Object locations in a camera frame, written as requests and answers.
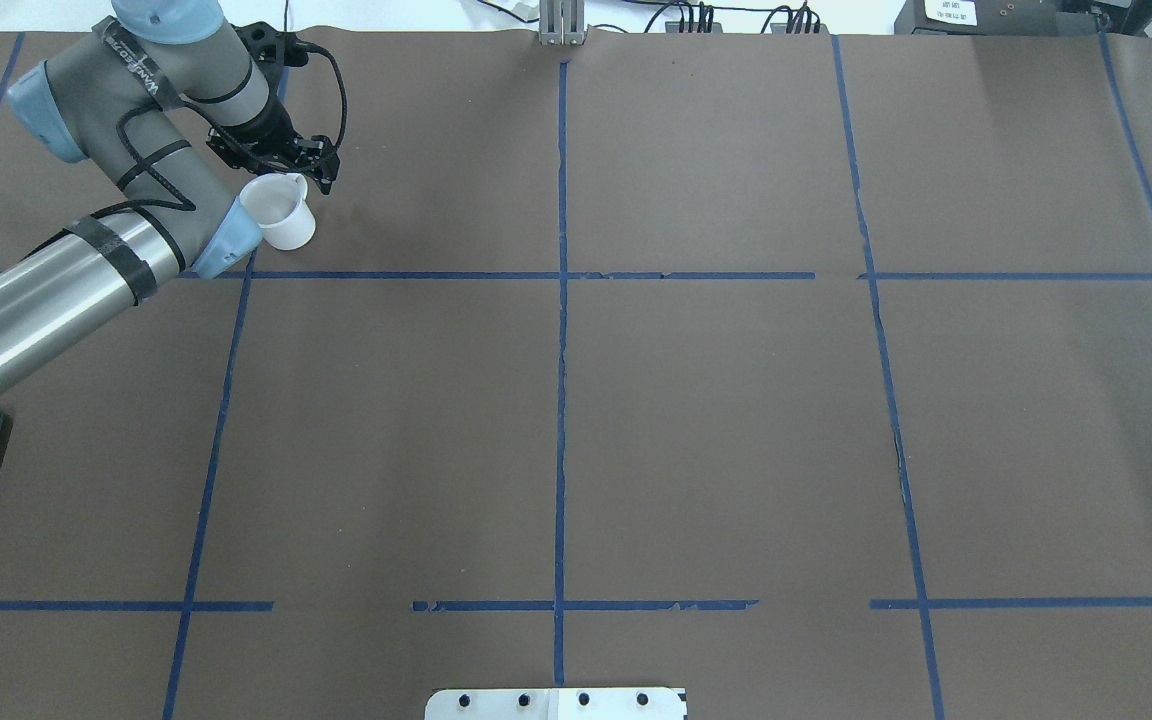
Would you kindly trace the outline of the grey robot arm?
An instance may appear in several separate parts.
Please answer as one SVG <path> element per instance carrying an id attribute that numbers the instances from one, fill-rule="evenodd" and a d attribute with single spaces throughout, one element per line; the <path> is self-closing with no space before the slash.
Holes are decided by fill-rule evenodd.
<path id="1" fill-rule="evenodd" d="M 266 23 L 234 26 L 218 1 L 114 1 L 108 17 L 5 92 L 29 135 L 94 165 L 120 199 L 65 223 L 0 272 L 0 395 L 183 273 L 220 275 L 264 223 L 173 123 L 204 120 L 225 167 L 298 176 L 332 192 L 346 124 L 302 135 L 276 90 L 324 46 Z"/>

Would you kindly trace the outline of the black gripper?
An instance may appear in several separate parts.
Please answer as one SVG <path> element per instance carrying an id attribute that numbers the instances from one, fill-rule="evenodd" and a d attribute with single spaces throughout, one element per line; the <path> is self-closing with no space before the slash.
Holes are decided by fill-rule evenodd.
<path id="1" fill-rule="evenodd" d="M 302 138 L 276 94 L 268 97 L 256 118 L 209 129 L 207 147 L 230 169 L 248 174 L 298 168 L 321 195 L 332 194 L 338 182 L 338 142 L 325 135 Z"/>

